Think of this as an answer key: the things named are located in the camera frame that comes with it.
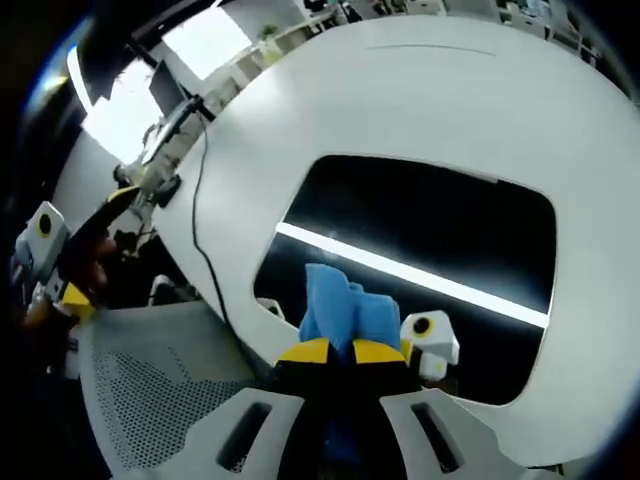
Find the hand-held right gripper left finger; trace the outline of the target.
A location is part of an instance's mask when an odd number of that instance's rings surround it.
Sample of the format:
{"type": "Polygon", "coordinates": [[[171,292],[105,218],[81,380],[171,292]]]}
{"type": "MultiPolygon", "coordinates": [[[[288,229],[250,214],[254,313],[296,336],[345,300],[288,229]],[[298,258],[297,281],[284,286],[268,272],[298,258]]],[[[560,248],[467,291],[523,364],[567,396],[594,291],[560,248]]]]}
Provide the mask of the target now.
{"type": "Polygon", "coordinates": [[[336,420],[340,353],[326,338],[287,350],[263,381],[188,431],[186,479],[315,479],[336,420]]]}

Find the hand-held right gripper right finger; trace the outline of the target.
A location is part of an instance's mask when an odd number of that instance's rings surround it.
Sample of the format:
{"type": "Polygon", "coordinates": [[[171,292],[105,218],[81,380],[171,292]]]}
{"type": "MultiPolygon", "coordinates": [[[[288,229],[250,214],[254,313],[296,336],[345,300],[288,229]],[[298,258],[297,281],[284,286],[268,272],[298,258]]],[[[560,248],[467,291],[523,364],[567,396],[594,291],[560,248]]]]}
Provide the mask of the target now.
{"type": "Polygon", "coordinates": [[[353,342],[356,435],[377,479],[496,479],[495,434],[452,397],[426,389],[396,349],[353,342]]]}

